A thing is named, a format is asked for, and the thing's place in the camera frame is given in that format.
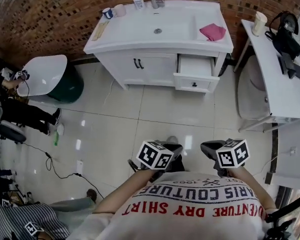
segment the cup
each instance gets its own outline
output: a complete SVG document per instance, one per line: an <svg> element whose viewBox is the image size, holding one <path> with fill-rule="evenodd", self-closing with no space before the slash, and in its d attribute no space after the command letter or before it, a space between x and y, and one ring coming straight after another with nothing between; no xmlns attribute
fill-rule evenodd
<svg viewBox="0 0 300 240"><path fill-rule="evenodd" d="M262 12L257 11L255 14L254 19L254 26L252 28L252 33L258 37L263 32L263 29L267 23L268 19L266 15L264 15Z"/></svg>
<svg viewBox="0 0 300 240"><path fill-rule="evenodd" d="M121 3L121 4L117 4L114 8L113 8L115 14L117 17L122 17L126 15L126 8L125 6Z"/></svg>
<svg viewBox="0 0 300 240"><path fill-rule="evenodd" d="M111 19L111 18L113 18L113 16L114 16L114 14L113 14L113 12L112 12L112 10L111 10L111 8L105 8L105 9L103 9L102 10L102 14L107 18L107 19Z"/></svg>

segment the cabinet door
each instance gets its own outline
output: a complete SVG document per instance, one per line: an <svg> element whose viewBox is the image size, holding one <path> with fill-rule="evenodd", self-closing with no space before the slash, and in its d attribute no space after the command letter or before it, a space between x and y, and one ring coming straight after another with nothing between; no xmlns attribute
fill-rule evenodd
<svg viewBox="0 0 300 240"><path fill-rule="evenodd" d="M153 86L174 86L177 72L177 54L139 53L138 64L144 71L147 84Z"/></svg>
<svg viewBox="0 0 300 240"><path fill-rule="evenodd" d="M120 74L124 84L147 84L147 76L139 66L136 55L116 52L116 54L111 55L111 64Z"/></svg>

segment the pink cloth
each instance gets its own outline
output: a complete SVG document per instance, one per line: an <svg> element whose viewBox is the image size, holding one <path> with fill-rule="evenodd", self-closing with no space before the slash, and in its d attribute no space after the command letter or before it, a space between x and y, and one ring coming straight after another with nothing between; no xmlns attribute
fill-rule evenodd
<svg viewBox="0 0 300 240"><path fill-rule="evenodd" d="M224 38L226 29L222 26L217 26L216 24L212 23L200 28L200 32L204 34L209 41L218 41Z"/></svg>

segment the open drawer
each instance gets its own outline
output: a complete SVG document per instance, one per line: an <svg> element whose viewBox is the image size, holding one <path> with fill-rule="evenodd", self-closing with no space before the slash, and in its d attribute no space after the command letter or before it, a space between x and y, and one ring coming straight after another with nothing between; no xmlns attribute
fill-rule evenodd
<svg viewBox="0 0 300 240"><path fill-rule="evenodd" d="M220 79L212 76L214 67L213 57L179 55L178 72L173 74L175 89L213 93Z"/></svg>

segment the brick wall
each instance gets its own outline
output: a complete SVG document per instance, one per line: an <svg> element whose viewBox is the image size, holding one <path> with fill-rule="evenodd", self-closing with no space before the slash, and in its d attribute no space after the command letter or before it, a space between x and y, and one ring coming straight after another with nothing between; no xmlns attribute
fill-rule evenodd
<svg viewBox="0 0 300 240"><path fill-rule="evenodd" d="M282 10L300 15L300 0L199 1L220 3L235 57L247 38L241 19L253 20L256 10L269 21ZM129 3L132 0L0 0L0 55L17 66L36 56L81 57L102 9Z"/></svg>

